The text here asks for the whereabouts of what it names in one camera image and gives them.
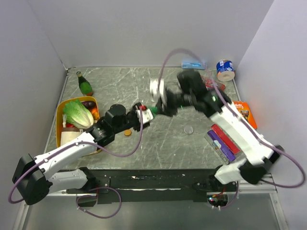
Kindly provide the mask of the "green plastic bottle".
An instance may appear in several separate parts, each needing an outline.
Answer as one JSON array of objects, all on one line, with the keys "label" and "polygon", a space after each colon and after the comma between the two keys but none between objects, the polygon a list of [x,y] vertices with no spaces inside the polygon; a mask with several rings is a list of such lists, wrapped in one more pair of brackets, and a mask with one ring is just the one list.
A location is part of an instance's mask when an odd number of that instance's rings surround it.
[{"label": "green plastic bottle", "polygon": [[149,107],[149,110],[151,111],[153,117],[158,115],[158,108],[157,107]]}]

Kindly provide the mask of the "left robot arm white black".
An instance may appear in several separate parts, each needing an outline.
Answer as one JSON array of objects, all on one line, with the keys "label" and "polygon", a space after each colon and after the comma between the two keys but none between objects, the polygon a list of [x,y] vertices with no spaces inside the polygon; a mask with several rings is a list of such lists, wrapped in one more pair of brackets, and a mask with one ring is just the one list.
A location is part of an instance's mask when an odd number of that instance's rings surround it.
[{"label": "left robot arm white black", "polygon": [[89,193],[95,187],[95,180],[87,173],[75,170],[72,176],[65,176],[58,171],[97,149],[104,150],[120,132],[133,128],[141,133],[153,118],[150,109],[141,103],[135,104],[129,112],[123,105],[114,104],[103,117],[74,140],[36,157],[29,154],[22,156],[12,178],[12,190],[18,190],[22,198],[13,200],[10,193],[9,203],[25,201],[28,205],[36,204],[52,190],[57,191],[59,185],[65,188],[72,185]]}]

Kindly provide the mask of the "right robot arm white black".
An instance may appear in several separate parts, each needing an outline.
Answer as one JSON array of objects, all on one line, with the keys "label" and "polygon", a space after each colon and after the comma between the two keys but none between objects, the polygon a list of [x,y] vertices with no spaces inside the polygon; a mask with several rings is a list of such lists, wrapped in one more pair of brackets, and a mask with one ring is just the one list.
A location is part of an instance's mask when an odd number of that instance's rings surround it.
[{"label": "right robot arm white black", "polygon": [[257,184],[280,155],[246,122],[231,99],[220,90],[207,89],[200,73],[184,70],[177,75],[181,91],[173,93],[163,80],[151,80],[150,94],[157,101],[158,113],[174,116],[178,108],[193,106],[217,124],[239,146],[244,158],[216,169],[210,187],[222,190],[226,184],[245,180]]}]

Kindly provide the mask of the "orange bottle cap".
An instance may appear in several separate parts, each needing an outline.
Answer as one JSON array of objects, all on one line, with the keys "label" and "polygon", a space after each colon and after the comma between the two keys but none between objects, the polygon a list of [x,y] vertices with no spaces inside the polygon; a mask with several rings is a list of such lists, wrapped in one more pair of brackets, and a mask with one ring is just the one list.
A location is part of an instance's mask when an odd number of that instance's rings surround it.
[{"label": "orange bottle cap", "polygon": [[130,129],[124,131],[124,135],[127,137],[130,136],[131,134],[132,134],[132,131]]}]

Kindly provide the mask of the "dark green glass bottle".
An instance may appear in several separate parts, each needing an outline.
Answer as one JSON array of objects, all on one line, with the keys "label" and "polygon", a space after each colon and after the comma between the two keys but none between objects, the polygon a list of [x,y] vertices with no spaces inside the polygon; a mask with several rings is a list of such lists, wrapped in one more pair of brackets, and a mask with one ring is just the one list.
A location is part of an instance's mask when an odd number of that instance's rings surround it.
[{"label": "dark green glass bottle", "polygon": [[94,92],[91,84],[86,80],[80,71],[76,72],[76,75],[78,77],[78,84],[81,93],[85,96],[92,96]]}]

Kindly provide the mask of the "clear plastic lid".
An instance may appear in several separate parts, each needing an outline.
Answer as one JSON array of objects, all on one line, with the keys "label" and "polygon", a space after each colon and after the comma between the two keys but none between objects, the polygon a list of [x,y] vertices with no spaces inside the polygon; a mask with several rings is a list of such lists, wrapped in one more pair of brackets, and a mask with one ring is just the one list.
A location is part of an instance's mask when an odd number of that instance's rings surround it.
[{"label": "clear plastic lid", "polygon": [[194,129],[193,129],[192,126],[189,126],[189,125],[184,126],[184,132],[185,132],[186,134],[190,135],[190,134],[193,133],[193,131],[194,131]]}]

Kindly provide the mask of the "purple eggplant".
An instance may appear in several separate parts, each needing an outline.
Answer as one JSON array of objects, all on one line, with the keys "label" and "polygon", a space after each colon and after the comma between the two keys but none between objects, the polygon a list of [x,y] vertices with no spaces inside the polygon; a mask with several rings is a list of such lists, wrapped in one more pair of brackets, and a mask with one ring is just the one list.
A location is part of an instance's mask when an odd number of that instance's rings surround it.
[{"label": "purple eggplant", "polygon": [[92,109],[96,107],[96,103],[94,101],[83,101],[82,104],[87,108],[87,109]]}]

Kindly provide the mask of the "blue tissue pack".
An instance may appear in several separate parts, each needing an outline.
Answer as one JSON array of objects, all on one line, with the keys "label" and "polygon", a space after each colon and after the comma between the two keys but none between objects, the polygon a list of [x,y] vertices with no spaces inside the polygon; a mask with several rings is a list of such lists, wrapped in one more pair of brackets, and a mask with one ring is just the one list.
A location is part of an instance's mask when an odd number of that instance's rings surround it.
[{"label": "blue tissue pack", "polygon": [[197,69],[197,70],[206,70],[208,67],[206,63],[198,62],[198,61],[182,61],[181,62],[182,69]]}]

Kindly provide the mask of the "purple chocolate bar box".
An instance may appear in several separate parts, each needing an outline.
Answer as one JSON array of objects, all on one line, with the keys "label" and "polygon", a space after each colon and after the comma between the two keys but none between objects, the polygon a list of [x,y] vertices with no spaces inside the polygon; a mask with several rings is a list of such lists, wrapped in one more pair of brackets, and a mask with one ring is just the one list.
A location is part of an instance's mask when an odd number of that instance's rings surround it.
[{"label": "purple chocolate bar box", "polygon": [[225,143],[213,130],[209,130],[205,135],[205,138],[211,144],[218,156],[222,159],[224,164],[229,164],[236,159],[234,153],[225,145]]}]

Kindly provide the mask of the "green lettuce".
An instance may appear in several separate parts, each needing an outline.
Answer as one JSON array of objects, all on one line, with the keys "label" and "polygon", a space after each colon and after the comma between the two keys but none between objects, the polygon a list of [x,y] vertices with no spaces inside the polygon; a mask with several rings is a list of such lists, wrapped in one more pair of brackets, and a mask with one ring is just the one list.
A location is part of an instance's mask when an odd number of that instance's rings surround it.
[{"label": "green lettuce", "polygon": [[66,122],[79,129],[88,129],[94,124],[91,112],[78,100],[65,104],[63,113],[66,115]]}]

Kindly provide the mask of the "toilet paper roll blue wrap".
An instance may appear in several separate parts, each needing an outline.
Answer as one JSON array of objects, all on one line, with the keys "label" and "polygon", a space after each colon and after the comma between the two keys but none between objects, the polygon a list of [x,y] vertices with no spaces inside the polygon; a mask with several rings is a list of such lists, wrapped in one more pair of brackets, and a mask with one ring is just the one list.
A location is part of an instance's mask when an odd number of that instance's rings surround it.
[{"label": "toilet paper roll blue wrap", "polygon": [[231,81],[235,77],[235,69],[233,66],[233,62],[228,59],[220,60],[216,64],[217,70],[217,79],[219,81]]}]

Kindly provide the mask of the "orange razor package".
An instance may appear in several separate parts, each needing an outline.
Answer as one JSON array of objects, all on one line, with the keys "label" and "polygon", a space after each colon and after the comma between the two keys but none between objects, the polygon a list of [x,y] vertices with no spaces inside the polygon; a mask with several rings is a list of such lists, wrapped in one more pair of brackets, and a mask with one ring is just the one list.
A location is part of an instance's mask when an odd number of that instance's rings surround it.
[{"label": "orange razor package", "polygon": [[237,110],[245,118],[245,120],[256,130],[258,127],[252,115],[252,112],[250,110],[248,103],[242,102],[242,101],[233,101],[233,103],[235,104]]}]

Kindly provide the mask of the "yellow plastic basket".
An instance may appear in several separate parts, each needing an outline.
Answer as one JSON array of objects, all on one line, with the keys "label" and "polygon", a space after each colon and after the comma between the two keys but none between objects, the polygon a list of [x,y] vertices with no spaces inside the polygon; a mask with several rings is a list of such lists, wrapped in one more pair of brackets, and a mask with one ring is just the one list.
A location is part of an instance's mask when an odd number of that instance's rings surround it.
[{"label": "yellow plastic basket", "polygon": [[80,102],[93,101],[93,102],[96,103],[96,108],[98,108],[98,103],[97,103],[96,99],[92,96],[82,96],[82,97],[72,98],[72,99],[68,99],[68,100],[61,102],[58,105],[57,111],[56,111],[56,145],[57,145],[57,148],[60,147],[61,132],[62,132],[62,128],[63,128],[63,108],[65,107],[66,103],[69,103],[70,101],[74,101],[74,100],[77,100],[77,99]]}]

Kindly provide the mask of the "red flat box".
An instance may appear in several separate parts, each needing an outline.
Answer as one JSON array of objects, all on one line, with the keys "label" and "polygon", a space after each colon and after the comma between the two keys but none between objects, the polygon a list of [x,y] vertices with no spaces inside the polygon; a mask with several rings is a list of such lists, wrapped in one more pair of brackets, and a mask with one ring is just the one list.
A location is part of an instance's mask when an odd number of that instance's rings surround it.
[{"label": "red flat box", "polygon": [[226,133],[217,124],[212,125],[211,129],[224,142],[224,144],[232,151],[233,154],[236,155],[240,152],[240,149],[236,146],[236,144],[226,135]]}]

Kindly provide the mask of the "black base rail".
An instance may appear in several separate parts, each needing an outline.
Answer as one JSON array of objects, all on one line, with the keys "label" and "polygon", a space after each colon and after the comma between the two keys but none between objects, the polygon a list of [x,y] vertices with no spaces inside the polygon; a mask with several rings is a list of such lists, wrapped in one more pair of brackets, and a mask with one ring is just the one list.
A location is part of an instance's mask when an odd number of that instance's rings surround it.
[{"label": "black base rail", "polygon": [[95,181],[68,194],[93,194],[99,204],[113,202],[207,202],[208,193],[235,192],[236,185],[219,183],[214,169],[90,170]]}]

